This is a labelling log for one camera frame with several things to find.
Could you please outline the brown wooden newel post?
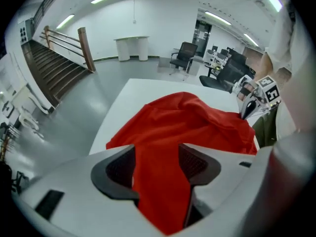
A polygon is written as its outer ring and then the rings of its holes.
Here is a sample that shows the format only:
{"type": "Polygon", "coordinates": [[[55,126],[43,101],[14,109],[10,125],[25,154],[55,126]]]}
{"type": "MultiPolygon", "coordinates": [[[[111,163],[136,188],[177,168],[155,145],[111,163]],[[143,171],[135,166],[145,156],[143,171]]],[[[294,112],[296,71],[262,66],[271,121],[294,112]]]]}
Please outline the brown wooden newel post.
{"type": "Polygon", "coordinates": [[[88,43],[88,39],[87,39],[87,34],[86,34],[86,29],[85,27],[81,27],[78,29],[78,36],[79,36],[79,42],[80,42],[80,46],[83,52],[83,56],[87,65],[87,68],[91,71],[91,72],[95,72],[95,65],[93,62],[93,58],[90,52],[90,48],[89,48],[89,43],[88,43]]]}

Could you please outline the wooden stair handrail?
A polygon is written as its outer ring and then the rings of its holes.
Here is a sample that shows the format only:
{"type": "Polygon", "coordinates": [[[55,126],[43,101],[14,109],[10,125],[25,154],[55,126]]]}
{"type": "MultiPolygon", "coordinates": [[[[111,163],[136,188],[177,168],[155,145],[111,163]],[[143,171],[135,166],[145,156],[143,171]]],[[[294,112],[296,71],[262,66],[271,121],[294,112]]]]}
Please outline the wooden stair handrail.
{"type": "Polygon", "coordinates": [[[55,45],[84,58],[81,42],[77,38],[51,30],[49,27],[44,28],[39,37],[46,41],[50,49],[55,45]]]}

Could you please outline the person's right hand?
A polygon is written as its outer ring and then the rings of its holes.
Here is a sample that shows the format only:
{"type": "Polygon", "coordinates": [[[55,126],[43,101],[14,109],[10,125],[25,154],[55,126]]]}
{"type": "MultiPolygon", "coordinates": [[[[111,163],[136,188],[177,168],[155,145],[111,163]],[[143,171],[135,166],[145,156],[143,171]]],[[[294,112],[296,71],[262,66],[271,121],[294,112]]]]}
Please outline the person's right hand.
{"type": "Polygon", "coordinates": [[[241,101],[244,101],[248,95],[250,95],[258,86],[256,84],[250,84],[246,82],[239,93],[237,94],[237,98],[241,101]]]}

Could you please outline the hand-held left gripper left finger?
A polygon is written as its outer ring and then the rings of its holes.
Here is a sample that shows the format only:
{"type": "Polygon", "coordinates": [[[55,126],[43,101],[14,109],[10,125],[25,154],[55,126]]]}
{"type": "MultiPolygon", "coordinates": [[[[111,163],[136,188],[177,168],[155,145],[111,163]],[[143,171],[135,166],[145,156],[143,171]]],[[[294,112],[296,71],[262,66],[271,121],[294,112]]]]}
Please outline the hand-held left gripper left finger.
{"type": "Polygon", "coordinates": [[[137,209],[133,145],[68,161],[28,187],[21,200],[65,234],[157,236],[137,209]]]}

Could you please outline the dark double door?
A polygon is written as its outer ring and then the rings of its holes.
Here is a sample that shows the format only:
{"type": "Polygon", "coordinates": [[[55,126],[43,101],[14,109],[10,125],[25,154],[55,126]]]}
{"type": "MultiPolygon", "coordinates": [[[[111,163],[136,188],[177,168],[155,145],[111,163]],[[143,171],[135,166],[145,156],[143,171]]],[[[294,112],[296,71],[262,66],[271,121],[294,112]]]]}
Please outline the dark double door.
{"type": "Polygon", "coordinates": [[[203,58],[212,26],[204,21],[197,20],[192,43],[197,46],[196,55],[203,58]]]}

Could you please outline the white curved console table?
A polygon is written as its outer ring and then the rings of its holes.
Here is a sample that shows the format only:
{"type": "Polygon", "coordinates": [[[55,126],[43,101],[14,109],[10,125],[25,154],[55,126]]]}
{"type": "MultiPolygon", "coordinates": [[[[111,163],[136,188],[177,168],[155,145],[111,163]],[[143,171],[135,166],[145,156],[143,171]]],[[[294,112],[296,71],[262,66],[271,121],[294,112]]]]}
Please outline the white curved console table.
{"type": "Polygon", "coordinates": [[[125,62],[136,55],[139,61],[148,60],[148,38],[149,36],[134,36],[114,39],[118,52],[118,60],[125,62]]]}

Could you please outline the red shirt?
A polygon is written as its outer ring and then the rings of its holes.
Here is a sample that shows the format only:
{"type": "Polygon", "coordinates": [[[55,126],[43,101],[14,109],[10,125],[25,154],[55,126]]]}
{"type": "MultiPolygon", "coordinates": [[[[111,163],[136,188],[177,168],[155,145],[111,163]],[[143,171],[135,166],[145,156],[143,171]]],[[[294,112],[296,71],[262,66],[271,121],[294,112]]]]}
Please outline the red shirt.
{"type": "Polygon", "coordinates": [[[178,161],[178,146],[194,144],[255,155],[255,132],[240,115],[206,105],[178,92],[150,102],[106,144],[107,149],[134,145],[134,190],[138,209],[165,235],[183,229],[190,185],[178,161]]]}

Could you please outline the person's green trousers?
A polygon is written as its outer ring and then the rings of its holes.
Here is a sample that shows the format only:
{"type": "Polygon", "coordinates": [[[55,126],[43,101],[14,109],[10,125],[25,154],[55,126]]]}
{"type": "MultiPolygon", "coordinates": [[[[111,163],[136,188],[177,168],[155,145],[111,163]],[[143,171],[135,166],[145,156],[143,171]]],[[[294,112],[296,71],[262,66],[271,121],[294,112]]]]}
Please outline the person's green trousers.
{"type": "Polygon", "coordinates": [[[260,148],[273,146],[277,141],[276,115],[277,107],[258,118],[252,126],[260,148]]]}

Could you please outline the white ornate dressing table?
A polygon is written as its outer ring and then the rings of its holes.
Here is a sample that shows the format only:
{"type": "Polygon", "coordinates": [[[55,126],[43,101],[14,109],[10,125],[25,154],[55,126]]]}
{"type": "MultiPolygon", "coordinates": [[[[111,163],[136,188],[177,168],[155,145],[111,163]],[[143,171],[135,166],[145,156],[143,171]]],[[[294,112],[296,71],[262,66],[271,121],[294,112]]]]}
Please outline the white ornate dressing table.
{"type": "Polygon", "coordinates": [[[48,110],[45,109],[36,96],[29,90],[28,86],[22,86],[19,90],[14,91],[10,99],[11,104],[17,109],[21,108],[27,110],[32,114],[35,109],[39,109],[45,115],[49,114],[48,110]]]}

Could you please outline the black swivel office chair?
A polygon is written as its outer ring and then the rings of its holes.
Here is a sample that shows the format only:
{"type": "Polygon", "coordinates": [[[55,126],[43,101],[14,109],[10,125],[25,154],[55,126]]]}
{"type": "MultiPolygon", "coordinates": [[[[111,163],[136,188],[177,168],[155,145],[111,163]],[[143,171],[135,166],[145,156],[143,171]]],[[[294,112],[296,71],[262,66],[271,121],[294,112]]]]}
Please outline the black swivel office chair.
{"type": "Polygon", "coordinates": [[[203,86],[231,93],[234,84],[249,72],[250,68],[246,64],[229,60],[215,79],[208,76],[200,76],[199,80],[203,86]]]}

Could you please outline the black chrome-frame visitor chair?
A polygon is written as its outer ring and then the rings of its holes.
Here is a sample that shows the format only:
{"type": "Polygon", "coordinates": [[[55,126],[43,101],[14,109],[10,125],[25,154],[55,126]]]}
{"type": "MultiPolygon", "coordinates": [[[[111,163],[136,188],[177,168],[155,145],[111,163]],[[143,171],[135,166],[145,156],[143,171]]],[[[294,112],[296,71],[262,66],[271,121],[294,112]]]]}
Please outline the black chrome-frame visitor chair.
{"type": "Polygon", "coordinates": [[[182,81],[185,81],[188,78],[188,70],[192,65],[197,48],[198,46],[196,44],[186,41],[182,42],[180,49],[171,54],[169,67],[174,65],[175,68],[169,75],[172,75],[177,71],[180,71],[180,68],[183,68],[185,69],[185,72],[182,81]]]}

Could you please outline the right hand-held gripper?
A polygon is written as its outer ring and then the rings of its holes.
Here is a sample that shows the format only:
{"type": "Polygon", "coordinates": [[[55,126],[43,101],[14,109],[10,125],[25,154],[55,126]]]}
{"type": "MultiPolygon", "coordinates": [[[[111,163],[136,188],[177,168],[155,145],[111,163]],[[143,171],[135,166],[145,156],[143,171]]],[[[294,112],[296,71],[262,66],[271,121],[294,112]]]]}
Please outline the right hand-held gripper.
{"type": "Polygon", "coordinates": [[[246,82],[256,84],[258,87],[247,96],[250,97],[250,100],[247,97],[244,100],[240,111],[242,119],[251,117],[259,110],[261,104],[273,105],[280,100],[279,88],[276,81],[271,76],[265,76],[258,81],[253,80],[249,76],[244,76],[238,81],[233,92],[237,95],[246,82]]]}

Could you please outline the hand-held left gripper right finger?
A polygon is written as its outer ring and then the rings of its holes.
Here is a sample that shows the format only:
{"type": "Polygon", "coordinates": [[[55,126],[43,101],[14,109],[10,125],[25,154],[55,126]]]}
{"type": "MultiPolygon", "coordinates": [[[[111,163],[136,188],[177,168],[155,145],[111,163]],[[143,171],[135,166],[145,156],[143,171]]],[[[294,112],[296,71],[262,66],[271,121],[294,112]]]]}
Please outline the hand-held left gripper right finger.
{"type": "Polygon", "coordinates": [[[251,167],[254,155],[181,144],[179,165],[190,184],[183,227],[205,218],[233,193],[251,167]]]}

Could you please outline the dark wooden staircase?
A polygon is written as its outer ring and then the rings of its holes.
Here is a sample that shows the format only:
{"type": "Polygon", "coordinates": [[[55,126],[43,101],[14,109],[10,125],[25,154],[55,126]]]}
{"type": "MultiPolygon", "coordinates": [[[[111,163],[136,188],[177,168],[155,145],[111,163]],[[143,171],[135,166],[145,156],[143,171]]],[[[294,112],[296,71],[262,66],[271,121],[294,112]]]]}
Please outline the dark wooden staircase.
{"type": "Polygon", "coordinates": [[[21,48],[35,82],[54,108],[68,91],[91,74],[87,68],[37,41],[30,40],[21,48]]]}

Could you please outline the person's right forearm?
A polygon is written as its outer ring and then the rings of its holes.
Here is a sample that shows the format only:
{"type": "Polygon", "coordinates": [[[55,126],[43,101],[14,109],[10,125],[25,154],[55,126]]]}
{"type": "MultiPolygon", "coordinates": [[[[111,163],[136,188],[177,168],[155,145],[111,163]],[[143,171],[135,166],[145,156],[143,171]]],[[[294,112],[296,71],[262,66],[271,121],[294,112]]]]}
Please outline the person's right forearm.
{"type": "Polygon", "coordinates": [[[281,87],[291,79],[292,73],[287,68],[274,69],[269,55],[265,52],[261,58],[258,79],[271,76],[281,87]]]}

